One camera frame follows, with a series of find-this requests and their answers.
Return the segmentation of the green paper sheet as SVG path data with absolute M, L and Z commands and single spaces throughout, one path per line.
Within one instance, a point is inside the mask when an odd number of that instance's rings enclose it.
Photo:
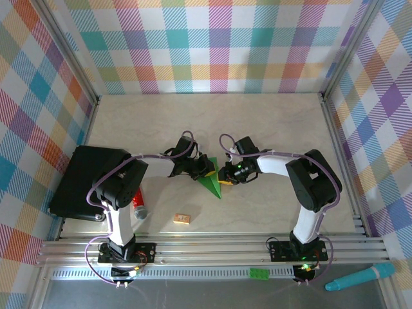
M 221 185 L 218 181 L 218 160 L 216 157 L 209 158 L 209 160 L 214 164 L 215 172 L 210 176 L 198 178 L 198 182 L 215 195 L 215 197 L 221 199 Z

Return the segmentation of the teal marker pen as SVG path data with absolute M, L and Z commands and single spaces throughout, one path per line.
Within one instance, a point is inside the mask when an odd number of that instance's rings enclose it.
M 328 292 L 344 290 L 351 286 L 360 285 L 368 281 L 390 277 L 395 272 L 396 268 L 394 264 L 390 262 L 379 263 L 365 270 L 334 279 L 333 281 L 325 284 L 325 290 Z

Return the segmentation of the left black connector board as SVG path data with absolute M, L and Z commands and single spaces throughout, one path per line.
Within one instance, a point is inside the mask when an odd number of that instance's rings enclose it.
M 119 282 L 120 284 L 130 284 L 142 273 L 142 270 L 143 267 L 140 266 L 135 266 L 131 268 L 111 267 L 111 280 L 115 283 Z

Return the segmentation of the right aluminium side rail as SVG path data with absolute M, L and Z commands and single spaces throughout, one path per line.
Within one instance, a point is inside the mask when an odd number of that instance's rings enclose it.
M 361 199 L 357 192 L 357 188 L 355 187 L 355 183 L 351 177 L 348 161 L 345 157 L 344 149 L 339 139 L 339 132 L 333 120 L 331 109 L 321 93 L 318 94 L 318 97 L 326 121 L 326 125 L 330 134 L 330 138 L 332 140 L 333 150 L 337 157 L 339 170 L 341 172 L 342 186 L 349 200 L 351 211 L 354 217 L 353 220 L 356 221 L 355 229 L 358 234 L 362 234 L 365 237 L 371 237 L 370 226 L 367 222 L 365 213 L 363 211 Z

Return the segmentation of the right aluminium corner post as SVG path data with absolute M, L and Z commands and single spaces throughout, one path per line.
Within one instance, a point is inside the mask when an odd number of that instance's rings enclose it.
M 368 0 L 363 14 L 358 18 L 359 22 L 354 27 L 351 35 L 347 40 L 347 45 L 343 49 L 335 68 L 332 71 L 331 77 L 327 79 L 327 83 L 324 89 L 321 91 L 321 97 L 326 102 L 335 88 L 338 86 L 339 81 L 342 79 L 344 72 L 346 71 L 352 57 L 358 50 L 361 42 L 366 36 L 372 22 L 376 15 L 379 13 L 385 0 Z

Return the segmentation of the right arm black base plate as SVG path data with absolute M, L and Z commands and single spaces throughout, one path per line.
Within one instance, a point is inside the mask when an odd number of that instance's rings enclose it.
M 292 241 L 271 241 L 268 243 L 271 262 L 328 261 L 324 241 L 314 240 L 299 245 Z

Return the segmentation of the black connector board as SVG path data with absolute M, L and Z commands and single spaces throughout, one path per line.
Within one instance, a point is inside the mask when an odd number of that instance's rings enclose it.
M 119 282 L 120 284 L 130 284 L 142 273 L 142 270 L 143 267 L 140 266 L 135 266 L 131 268 L 111 267 L 111 280 L 115 283 Z
M 302 264 L 294 265 L 294 281 L 297 283 L 305 283 L 311 281 L 315 277 L 316 269 L 315 265 Z

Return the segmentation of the aluminium front rail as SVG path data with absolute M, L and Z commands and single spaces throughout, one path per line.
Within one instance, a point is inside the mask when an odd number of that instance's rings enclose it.
M 269 265 L 267 245 L 270 237 L 265 234 L 199 234 L 140 236 L 142 243 L 155 243 L 155 266 L 247 266 Z M 364 235 L 325 236 L 329 258 L 335 264 L 381 263 L 389 254 L 381 238 Z M 82 267 L 88 258 L 97 264 L 98 241 L 90 238 L 62 238 L 43 243 L 36 265 Z

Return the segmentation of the right black connector board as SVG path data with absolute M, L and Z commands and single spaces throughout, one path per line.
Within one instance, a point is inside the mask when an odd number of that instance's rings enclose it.
M 316 269 L 315 265 L 302 264 L 294 265 L 294 281 L 297 283 L 305 283 L 311 281 L 315 277 Z

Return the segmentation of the red toy microphone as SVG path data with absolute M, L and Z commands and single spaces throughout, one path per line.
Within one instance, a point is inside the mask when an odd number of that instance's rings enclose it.
M 133 197 L 132 202 L 133 202 L 135 218 L 137 220 L 146 219 L 148 215 L 148 210 L 145 207 L 144 199 L 143 199 L 142 192 L 140 189 L 136 192 L 135 196 Z

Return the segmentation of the left aluminium corner post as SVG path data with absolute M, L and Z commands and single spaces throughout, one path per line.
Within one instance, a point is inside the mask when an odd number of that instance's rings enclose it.
M 78 79 L 80 86 L 85 91 L 90 101 L 92 101 L 93 105 L 96 106 L 99 102 L 99 95 L 94 90 L 92 83 L 89 81 L 86 72 L 83 70 L 83 67 L 75 55 L 75 52 L 71 48 L 69 41 L 57 22 L 51 8 L 48 6 L 47 1 L 30 0 L 30 2 L 33 4 L 34 8 L 37 10 L 37 13 L 40 15 L 42 21 L 51 33 L 57 47 L 61 51 L 63 57 L 67 60 L 70 68 L 73 70 L 73 74 Z

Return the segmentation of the green toy brick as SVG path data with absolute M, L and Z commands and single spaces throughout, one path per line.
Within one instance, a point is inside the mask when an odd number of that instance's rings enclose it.
M 249 278 L 267 281 L 270 278 L 270 271 L 262 268 L 249 268 Z

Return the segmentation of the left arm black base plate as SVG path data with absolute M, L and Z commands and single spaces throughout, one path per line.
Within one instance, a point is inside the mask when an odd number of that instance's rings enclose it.
M 155 250 L 155 243 L 131 243 L 118 246 L 112 242 L 102 242 L 98 246 L 98 263 L 153 263 Z

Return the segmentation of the aluminium corner post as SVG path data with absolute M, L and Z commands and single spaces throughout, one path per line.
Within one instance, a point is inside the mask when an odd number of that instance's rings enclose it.
M 73 74 L 78 79 L 80 86 L 85 91 L 90 101 L 92 101 L 93 105 L 96 106 L 99 102 L 99 95 L 94 90 L 92 83 L 89 81 L 86 72 L 83 70 L 83 67 L 75 55 L 75 52 L 71 48 L 69 41 L 57 22 L 51 8 L 48 6 L 47 1 L 30 0 L 30 2 L 33 4 L 34 8 L 37 10 L 37 13 L 40 15 L 42 21 L 51 33 L 57 47 L 61 51 L 63 57 L 67 60 L 70 68 L 73 70 Z
M 332 71 L 331 77 L 327 79 L 327 83 L 324 89 L 321 91 L 321 97 L 326 102 L 335 88 L 338 86 L 339 81 L 342 79 L 344 72 L 346 71 L 352 57 L 358 50 L 361 42 L 366 36 L 372 22 L 376 15 L 379 13 L 385 0 L 368 0 L 363 14 L 358 18 L 359 22 L 354 27 L 351 35 L 347 40 L 347 45 L 343 49 L 335 68 Z

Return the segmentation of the black hard case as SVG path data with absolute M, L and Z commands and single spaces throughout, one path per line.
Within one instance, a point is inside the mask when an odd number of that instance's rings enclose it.
M 123 149 L 88 145 L 76 147 L 49 204 L 50 213 L 62 218 L 104 221 L 104 210 L 90 205 L 86 195 L 93 182 L 99 179 L 106 163 L 126 154 Z

